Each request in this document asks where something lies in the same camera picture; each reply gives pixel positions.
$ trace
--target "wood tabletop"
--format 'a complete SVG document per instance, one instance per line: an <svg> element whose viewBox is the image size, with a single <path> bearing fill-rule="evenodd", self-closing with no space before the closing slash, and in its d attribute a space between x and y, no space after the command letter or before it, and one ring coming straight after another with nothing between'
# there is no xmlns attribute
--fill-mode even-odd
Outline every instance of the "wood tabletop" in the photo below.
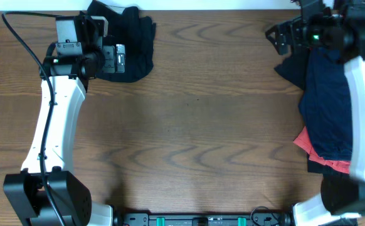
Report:
<svg viewBox="0 0 365 226"><path fill-rule="evenodd" d="M153 213L250 212L317 194L322 177L292 143L302 91L274 72L283 57L264 37L299 12L144 14L157 23L153 71L136 83L93 80L79 113L75 174L92 199ZM56 41L53 19L9 22L41 60ZM40 83L0 15L0 225L19 225L3 181L29 151Z"/></svg>

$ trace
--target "dark blue fabric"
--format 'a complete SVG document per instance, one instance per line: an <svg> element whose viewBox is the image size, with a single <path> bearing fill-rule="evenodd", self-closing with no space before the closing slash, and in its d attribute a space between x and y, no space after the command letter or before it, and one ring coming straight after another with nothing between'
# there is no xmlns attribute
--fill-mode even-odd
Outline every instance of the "dark blue fabric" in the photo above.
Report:
<svg viewBox="0 0 365 226"><path fill-rule="evenodd" d="M299 109L316 153L326 160L351 160L350 91L339 52L316 48L310 52L306 90Z"/></svg>

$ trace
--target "black cloth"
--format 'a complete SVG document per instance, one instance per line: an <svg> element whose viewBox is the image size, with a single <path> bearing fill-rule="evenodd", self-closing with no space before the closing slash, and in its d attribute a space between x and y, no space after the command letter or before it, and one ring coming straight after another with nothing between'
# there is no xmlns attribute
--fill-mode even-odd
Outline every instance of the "black cloth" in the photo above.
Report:
<svg viewBox="0 0 365 226"><path fill-rule="evenodd" d="M275 70L305 90L299 109L316 153L326 160L350 161L351 98L338 59L338 51L315 48L290 56Z"/></svg>
<svg viewBox="0 0 365 226"><path fill-rule="evenodd" d="M92 1L87 14L104 16L108 21L108 37L103 43L125 45L125 72L102 73L97 77L111 82L136 82L153 69L153 41L156 24L148 16L139 18L137 7L125 8L118 14L99 1Z"/></svg>

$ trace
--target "green tape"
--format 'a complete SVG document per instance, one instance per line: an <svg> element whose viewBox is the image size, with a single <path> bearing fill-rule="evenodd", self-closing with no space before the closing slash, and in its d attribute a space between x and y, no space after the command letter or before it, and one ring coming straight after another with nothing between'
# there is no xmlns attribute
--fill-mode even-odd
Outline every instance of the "green tape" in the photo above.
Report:
<svg viewBox="0 0 365 226"><path fill-rule="evenodd" d="M238 217L238 226L246 226L246 218Z"/></svg>
<svg viewBox="0 0 365 226"><path fill-rule="evenodd" d="M164 217L157 217L156 218L156 226L165 226L166 220L164 219Z"/></svg>

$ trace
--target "white background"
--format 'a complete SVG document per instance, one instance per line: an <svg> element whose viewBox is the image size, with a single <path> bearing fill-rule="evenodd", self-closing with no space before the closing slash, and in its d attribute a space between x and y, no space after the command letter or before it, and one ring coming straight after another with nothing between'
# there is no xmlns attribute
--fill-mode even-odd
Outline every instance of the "white background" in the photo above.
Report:
<svg viewBox="0 0 365 226"><path fill-rule="evenodd" d="M0 0L5 10L86 10L92 0ZM298 9L290 0L100 0L111 6L138 6L143 10ZM324 0L332 6L334 0Z"/></svg>

